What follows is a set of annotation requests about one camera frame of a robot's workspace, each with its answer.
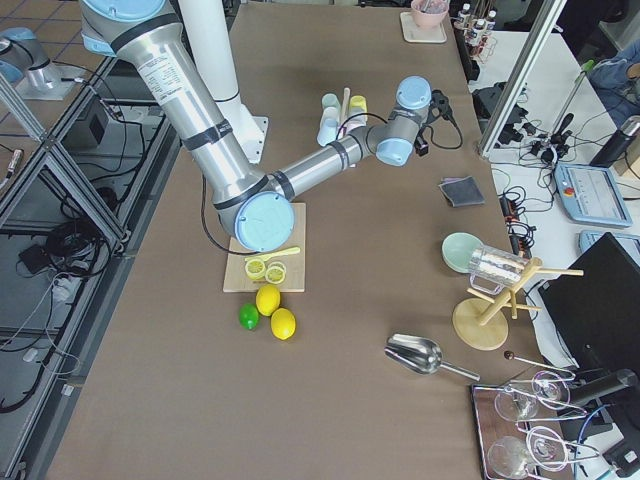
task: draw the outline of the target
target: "stainless steel scoop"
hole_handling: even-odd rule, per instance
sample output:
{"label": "stainless steel scoop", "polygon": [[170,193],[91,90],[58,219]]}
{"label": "stainless steel scoop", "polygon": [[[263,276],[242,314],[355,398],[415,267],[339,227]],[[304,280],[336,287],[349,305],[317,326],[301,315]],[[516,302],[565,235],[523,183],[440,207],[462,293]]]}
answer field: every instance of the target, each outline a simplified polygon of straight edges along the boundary
{"label": "stainless steel scoop", "polygon": [[442,367],[445,370],[471,378],[476,382],[480,380],[480,375],[477,373],[442,360],[442,350],[436,342],[428,338],[396,333],[387,340],[384,353],[405,367],[422,375],[429,375]]}

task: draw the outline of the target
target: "light green bowl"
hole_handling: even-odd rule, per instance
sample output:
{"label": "light green bowl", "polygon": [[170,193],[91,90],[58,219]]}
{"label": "light green bowl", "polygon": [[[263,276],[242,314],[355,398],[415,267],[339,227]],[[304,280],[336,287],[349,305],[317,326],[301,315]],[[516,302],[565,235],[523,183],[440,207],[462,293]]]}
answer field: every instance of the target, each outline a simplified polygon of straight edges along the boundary
{"label": "light green bowl", "polygon": [[482,241],[470,233],[452,233],[442,242],[442,258],[452,270],[469,273],[471,254],[481,246]]}

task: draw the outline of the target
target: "lemon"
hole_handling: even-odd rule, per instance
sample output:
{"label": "lemon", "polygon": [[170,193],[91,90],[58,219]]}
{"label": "lemon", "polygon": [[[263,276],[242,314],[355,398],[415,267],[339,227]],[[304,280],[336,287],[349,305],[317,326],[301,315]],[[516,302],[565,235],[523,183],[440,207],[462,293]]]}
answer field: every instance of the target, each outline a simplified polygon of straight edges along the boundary
{"label": "lemon", "polygon": [[258,311],[269,317],[280,306],[280,290],[274,285],[260,287],[256,294],[256,307]]}
{"label": "lemon", "polygon": [[265,264],[260,259],[249,260],[244,264],[244,271],[251,280],[259,280],[264,277]]}
{"label": "lemon", "polygon": [[284,282],[284,277],[287,274],[287,267],[282,262],[272,262],[267,268],[267,272],[264,274],[264,278],[267,282],[278,285]]}
{"label": "lemon", "polygon": [[290,338],[296,331],[296,317],[286,308],[279,308],[271,316],[271,331],[280,340]]}

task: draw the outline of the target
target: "green lime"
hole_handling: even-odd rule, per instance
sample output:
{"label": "green lime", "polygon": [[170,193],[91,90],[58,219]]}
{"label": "green lime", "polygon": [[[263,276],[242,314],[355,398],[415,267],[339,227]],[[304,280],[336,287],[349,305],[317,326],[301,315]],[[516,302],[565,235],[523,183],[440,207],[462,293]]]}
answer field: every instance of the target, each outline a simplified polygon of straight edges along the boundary
{"label": "green lime", "polygon": [[247,330],[253,330],[258,326],[260,322],[260,314],[258,313],[258,309],[253,303],[245,303],[242,307],[240,307],[240,313],[238,314],[238,320],[240,320],[240,325],[242,325]]}

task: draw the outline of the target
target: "wooden mug tree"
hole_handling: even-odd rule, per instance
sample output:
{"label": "wooden mug tree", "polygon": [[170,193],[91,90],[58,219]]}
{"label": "wooden mug tree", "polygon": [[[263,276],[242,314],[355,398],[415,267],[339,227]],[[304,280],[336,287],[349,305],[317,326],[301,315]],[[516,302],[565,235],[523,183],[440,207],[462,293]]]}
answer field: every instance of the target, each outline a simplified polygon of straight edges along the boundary
{"label": "wooden mug tree", "polygon": [[[521,267],[516,262],[511,262],[515,267]],[[511,318],[518,318],[518,310],[540,311],[540,307],[519,304],[516,301],[517,292],[535,275],[556,274],[582,276],[582,270],[566,270],[555,268],[543,268],[542,260],[531,258],[520,273],[520,279],[512,286],[503,288],[495,297],[485,295],[474,288],[467,291],[477,298],[463,300],[453,310],[453,326],[458,336],[467,345],[478,350],[495,350],[502,346],[509,334],[509,324],[502,308],[511,308]]]}

